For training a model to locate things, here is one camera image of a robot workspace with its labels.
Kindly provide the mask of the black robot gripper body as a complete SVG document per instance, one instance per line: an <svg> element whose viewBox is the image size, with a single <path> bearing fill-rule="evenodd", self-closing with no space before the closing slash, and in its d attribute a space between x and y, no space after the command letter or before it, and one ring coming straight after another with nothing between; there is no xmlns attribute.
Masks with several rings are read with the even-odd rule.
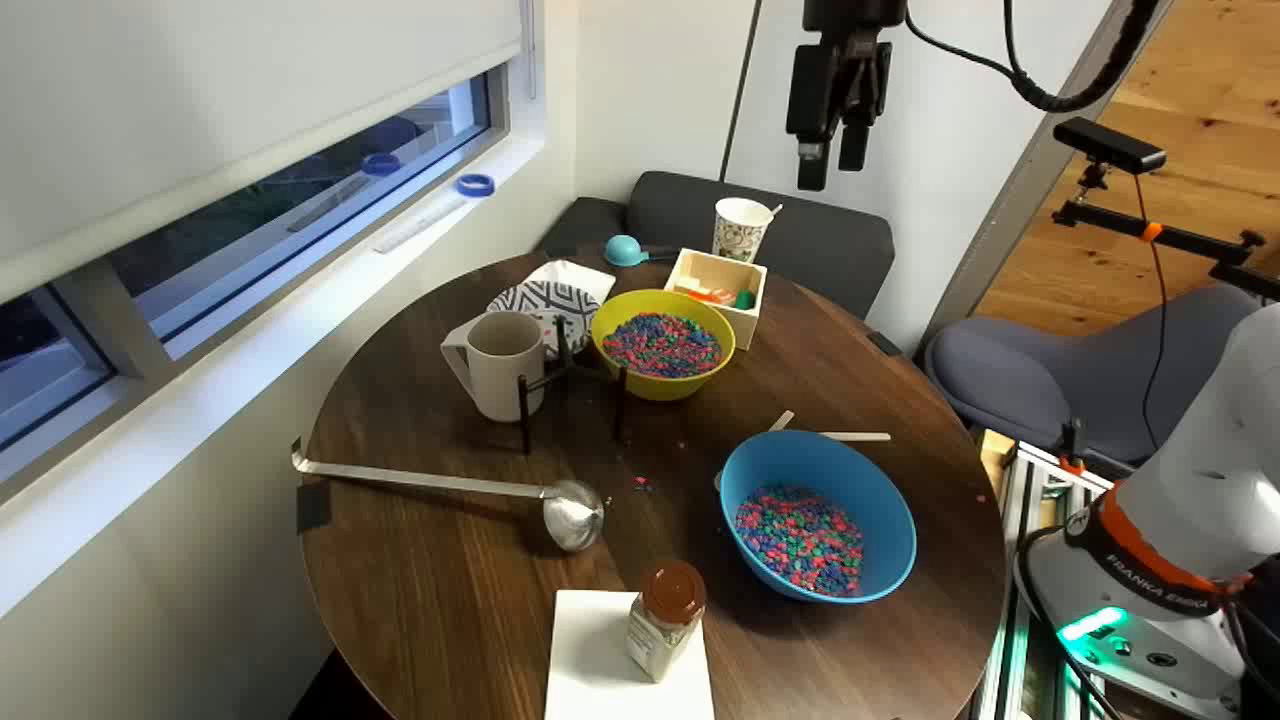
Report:
<svg viewBox="0 0 1280 720"><path fill-rule="evenodd" d="M882 32L903 21L903 0L805 0L808 54L854 68L875 54Z"/></svg>

